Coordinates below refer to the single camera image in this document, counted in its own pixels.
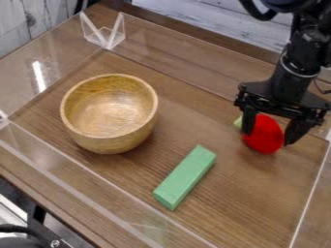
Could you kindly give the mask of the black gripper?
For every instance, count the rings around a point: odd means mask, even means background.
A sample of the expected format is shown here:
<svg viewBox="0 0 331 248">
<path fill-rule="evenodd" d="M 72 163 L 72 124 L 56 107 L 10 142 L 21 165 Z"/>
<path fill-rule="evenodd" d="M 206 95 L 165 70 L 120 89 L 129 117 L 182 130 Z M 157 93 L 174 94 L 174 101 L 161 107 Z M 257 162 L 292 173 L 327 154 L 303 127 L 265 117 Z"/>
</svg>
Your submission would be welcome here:
<svg viewBox="0 0 331 248">
<path fill-rule="evenodd" d="M 242 112 L 241 132 L 249 135 L 256 123 L 256 115 L 267 113 L 291 119 L 284 132 L 284 144 L 293 144 L 315 125 L 323 123 L 331 102 L 305 92 L 299 102 L 275 98 L 267 81 L 242 82 L 237 86 L 233 104 Z"/>
</svg>

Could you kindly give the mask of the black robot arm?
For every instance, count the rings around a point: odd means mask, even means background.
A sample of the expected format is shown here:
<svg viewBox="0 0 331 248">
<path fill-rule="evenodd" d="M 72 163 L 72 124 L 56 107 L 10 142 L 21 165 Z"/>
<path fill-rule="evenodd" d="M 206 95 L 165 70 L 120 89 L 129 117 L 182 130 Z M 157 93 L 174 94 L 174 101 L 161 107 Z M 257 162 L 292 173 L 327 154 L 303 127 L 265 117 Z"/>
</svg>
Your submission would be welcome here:
<svg viewBox="0 0 331 248">
<path fill-rule="evenodd" d="M 309 92 L 320 70 L 331 68 L 331 0 L 238 0 L 248 14 L 268 21 L 279 14 L 292 16 L 289 41 L 283 49 L 271 77 L 242 82 L 233 104 L 242 111 L 241 133 L 249 135 L 260 112 L 289 120 L 284 143 L 295 143 L 324 122 L 331 103 Z"/>
</svg>

